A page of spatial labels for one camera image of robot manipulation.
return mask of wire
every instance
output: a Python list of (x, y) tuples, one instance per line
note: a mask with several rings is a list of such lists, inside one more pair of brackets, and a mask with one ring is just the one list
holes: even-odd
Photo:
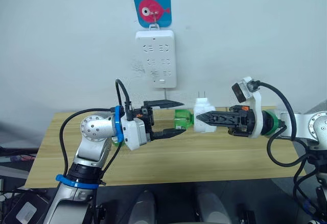
[(43, 193), (39, 192), (39, 191), (32, 191), (32, 190), (25, 190), (25, 189), (18, 189), (16, 188), (15, 190), (12, 190), (12, 191), (0, 191), (0, 193), (26, 193), (26, 192), (29, 192), (29, 193), (33, 193), (33, 194), (37, 194), (37, 195), (43, 195)]
[(126, 112), (127, 121), (132, 121), (133, 115), (131, 114), (131, 110), (129, 108), (129, 106), (131, 105), (131, 102), (130, 102), (127, 90), (126, 90), (125, 86), (123, 85), (123, 83), (121, 82), (121, 80), (119, 80), (119, 79), (116, 79), (115, 85), (116, 85), (116, 91), (117, 91), (117, 96), (118, 96), (118, 103), (120, 106), (122, 105), (121, 93), (119, 91), (119, 86), (120, 86), (124, 93), (124, 96), (125, 96), (125, 112)]
[(122, 98), (121, 98), (121, 94), (120, 94), (120, 91), (119, 91), (119, 86), (121, 87), (121, 89), (123, 90), (123, 93), (124, 93), (124, 96), (125, 96), (125, 100), (127, 103), (130, 102), (129, 100), (129, 95), (127, 93), (127, 90), (125, 88), (125, 86), (123, 85), (123, 83), (121, 82), (121, 80), (119, 79), (116, 79), (115, 80), (115, 85), (116, 85), (116, 91), (117, 91), (117, 96), (118, 96), (118, 102), (119, 102), (119, 105), (122, 105)]
[(259, 86), (266, 87), (266, 88), (272, 90), (281, 98), (282, 102), (284, 103), (284, 105), (289, 113), (290, 119), (291, 119), (291, 125), (292, 125), (291, 141), (294, 141), (295, 137), (296, 137), (296, 119), (295, 119), (294, 111), (291, 107), (290, 102), (288, 102), (288, 100), (283, 95), (283, 93), (281, 91), (279, 91), (278, 89), (276, 89), (274, 86), (272, 86), (268, 83), (264, 83), (264, 82), (259, 82)]
[(34, 160), (36, 158), (36, 156), (30, 155), (30, 154), (22, 154), (22, 155), (20, 155), (20, 157), (22, 159), (24, 159), (25, 161)]
[(6, 216), (9, 214), (9, 212), (11, 211), (11, 208), (12, 208), (12, 203), (14, 201), (14, 196), (15, 196), (15, 191), (12, 192), (11, 194), (11, 198), (10, 198), (10, 203), (9, 203), (9, 208), (6, 212)]
[(94, 224), (98, 224), (98, 217), (97, 217), (97, 189), (93, 190), (92, 207), (93, 207), (93, 222), (94, 222)]
[(33, 158), (36, 158), (36, 156), (34, 156), (34, 155), (31, 155), (31, 154), (26, 154), (26, 153), (23, 153), (22, 155), (25, 155), (25, 156), (31, 156), (31, 157), (33, 157)]
[(304, 154), (302, 156), (300, 156), (297, 160), (291, 162), (291, 163), (281, 163), (279, 162), (278, 160), (276, 160), (274, 158), (274, 156), (272, 155), (271, 153), (271, 145), (272, 145), (272, 142), (281, 134), (283, 133), (285, 130), (287, 129), (287, 126), (284, 126), (283, 128), (281, 128), (279, 131), (277, 131), (272, 137), (269, 138), (268, 140), (268, 143), (267, 143), (267, 153), (268, 153), (268, 156), (269, 158), (277, 165), (279, 166), (282, 166), (282, 167), (292, 167), (292, 166), (295, 166), (299, 163), (301, 163), (303, 160), (307, 159), (308, 157), (311, 156), (311, 154)]
[(0, 146), (0, 156), (29, 155), (31, 150), (28, 149), (7, 149)]
[(301, 144), (304, 148), (305, 148), (305, 151), (307, 152), (308, 151), (308, 146), (305, 142), (303, 142), (302, 140), (300, 140), (299, 138), (295, 138), (294, 142), (297, 142), (299, 144)]
[(301, 206), (303, 207), (303, 205), (301, 204), (301, 202), (299, 201), (297, 195), (296, 195), (296, 190), (299, 191), (299, 193), (303, 196), (303, 198), (308, 201), (316, 210), (318, 210), (319, 208), (308, 198), (308, 196), (301, 190), (300, 186), (297, 186), (297, 178), (298, 176), (301, 174), (305, 164), (307, 162), (307, 159), (304, 159), (299, 167), (299, 169), (297, 170), (297, 172), (295, 173), (294, 175), (294, 178), (293, 178), (293, 183), (294, 183), (294, 187), (293, 187), (293, 197), (295, 199), (295, 201)]
[[(301, 206), (301, 208), (306, 212), (306, 213), (308, 213), (308, 214), (310, 214), (312, 217), (313, 216), (315, 216), (315, 214), (313, 214), (313, 213), (311, 213), (309, 210), (307, 210), (306, 208), (304, 208), (304, 206), (301, 204), (301, 202), (299, 201), (299, 199), (298, 199), (298, 197), (297, 197), (297, 195), (296, 195), (296, 190), (298, 190), (298, 189), (300, 189), (300, 187), (299, 187), (299, 185), (303, 182), (303, 181), (305, 181), (306, 179), (308, 179), (308, 178), (310, 178), (310, 177), (312, 177), (313, 175), (315, 175), (316, 173), (318, 172), (318, 169), (317, 168), (315, 168), (312, 172), (310, 172), (309, 174), (307, 174), (307, 175), (305, 175), (305, 176), (303, 176), (301, 179), (299, 179), (298, 181), (295, 181), (295, 184), (294, 184), (294, 187), (293, 187), (293, 197), (295, 198), (295, 200), (298, 202), (298, 204)], [(314, 203), (312, 203), (311, 202), (311, 200), (302, 192), (301, 194), (303, 194), (304, 195), (304, 198), (306, 199), (306, 201), (308, 201), (315, 209), (316, 209), (316, 211), (318, 212), (318, 213), (323, 213), (320, 209), (319, 209), (319, 207), (317, 207)]]
[(61, 125), (60, 127), (60, 131), (59, 131), (59, 142), (60, 142), (60, 147), (61, 147), (61, 151), (62, 151), (62, 155), (63, 155), (63, 160), (64, 160), (64, 171), (63, 171), (63, 176), (66, 177), (67, 175), (67, 171), (68, 171), (68, 157), (67, 157), (67, 152), (66, 152), (66, 148), (65, 148), (65, 144), (64, 144), (64, 140), (63, 140), (63, 131), (65, 129), (65, 126), (67, 125), (67, 123), (74, 117), (84, 114), (84, 113), (89, 113), (91, 111), (110, 111), (110, 109), (106, 109), (106, 108), (92, 108), (92, 109), (86, 109), (86, 110), (80, 110), (72, 115), (70, 115)]
[(121, 141), (118, 145), (118, 148), (116, 149), (116, 151), (114, 152), (114, 155), (112, 156), (112, 158), (110, 159), (110, 161), (108, 162), (108, 164), (106, 165), (106, 167), (104, 168), (104, 170), (101, 172), (100, 174), (100, 178), (102, 178), (104, 176), (104, 174), (106, 173), (106, 171), (108, 170), (108, 168), (110, 167), (110, 165), (112, 164), (113, 160), (116, 158), (116, 156), (118, 155), (118, 152), (121, 150), (123, 145), (123, 142)]

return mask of robotic arm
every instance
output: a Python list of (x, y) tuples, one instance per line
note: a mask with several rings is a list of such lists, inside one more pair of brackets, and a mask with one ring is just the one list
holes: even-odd
[[(261, 95), (259, 86), (264, 86), (274, 91), (284, 102), (287, 111), (261, 110)], [(293, 197), (314, 220), (310, 223), (325, 223), (327, 221), (327, 111), (313, 114), (294, 114), (291, 105), (285, 96), (275, 87), (254, 81), (250, 77), (242, 79), (232, 86), (238, 101), (247, 101), (249, 106), (235, 105), (229, 111), (209, 111), (198, 115), (196, 118), (211, 126), (228, 128), (228, 133), (233, 136), (257, 138), (259, 135), (270, 137), (267, 144), (268, 156), (274, 163), (291, 167), (301, 163), (294, 176)], [(296, 161), (285, 164), (277, 161), (271, 153), (271, 144), (274, 139), (287, 139), (300, 143), (306, 153)], [(315, 166), (315, 170), (298, 180), (298, 176), (308, 161)], [(317, 187), (318, 206), (300, 189), (299, 185), (305, 179), (315, 175), (321, 186)], [(315, 209), (311, 213), (297, 197), (297, 191)]]
[[(125, 109), (122, 106), (119, 85), (125, 96)], [(96, 211), (96, 194), (106, 170), (118, 154), (122, 143), (130, 150), (157, 139), (166, 139), (183, 133), (185, 130), (164, 129), (153, 132), (152, 107), (168, 108), (183, 105), (170, 100), (144, 101), (141, 108), (133, 109), (127, 91), (120, 80), (116, 80), (119, 105), (110, 109), (87, 109), (79, 111), (65, 120), (60, 129), (60, 145), (63, 151), (65, 170), (56, 176), (59, 181), (57, 192), (48, 206), (44, 224), (56, 223), (99, 223)], [(80, 114), (90, 111), (102, 112), (84, 118), (80, 125), (82, 141), (75, 154), (73, 164), (68, 169), (67, 154), (63, 141), (66, 124)], [(111, 148), (111, 141), (118, 147), (109, 163), (105, 162)]]

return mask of tabletop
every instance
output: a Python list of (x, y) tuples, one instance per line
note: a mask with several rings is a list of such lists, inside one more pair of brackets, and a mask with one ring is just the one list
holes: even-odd
[[(55, 176), (64, 168), (59, 145), (59, 129), (72, 113), (56, 113), (42, 141), (31, 172), (28, 188), (56, 187)], [(88, 114), (73, 118), (65, 128), (64, 140), (71, 165), (81, 142), (80, 122)], [(154, 130), (174, 127), (174, 110), (154, 110)], [(123, 146), (106, 172), (103, 181), (109, 186), (151, 183), (245, 180), (293, 176), (297, 167), (283, 168), (267, 156), (268, 139), (234, 137), (227, 128), (214, 133), (195, 133), (193, 128), (176, 137), (155, 140), (130, 151)], [(112, 145), (108, 160), (116, 147)], [(281, 162), (297, 159), (293, 144), (275, 140), (272, 153)]]

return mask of white wall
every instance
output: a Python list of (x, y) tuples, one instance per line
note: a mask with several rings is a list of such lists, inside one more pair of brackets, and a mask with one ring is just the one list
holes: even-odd
[[(250, 75), (280, 88), (295, 110), (327, 97), (326, 0), (172, 0), (178, 87), (168, 98), (235, 103)], [(136, 58), (133, 0), (0, 0), (0, 123), (38, 144), (54, 112), (164, 97)], [(279, 99), (263, 90), (264, 105)]]

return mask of power strip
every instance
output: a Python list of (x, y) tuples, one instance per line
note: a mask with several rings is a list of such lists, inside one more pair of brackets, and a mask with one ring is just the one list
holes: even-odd
[(136, 43), (151, 85), (170, 88), (177, 85), (175, 37), (171, 30), (139, 31)]

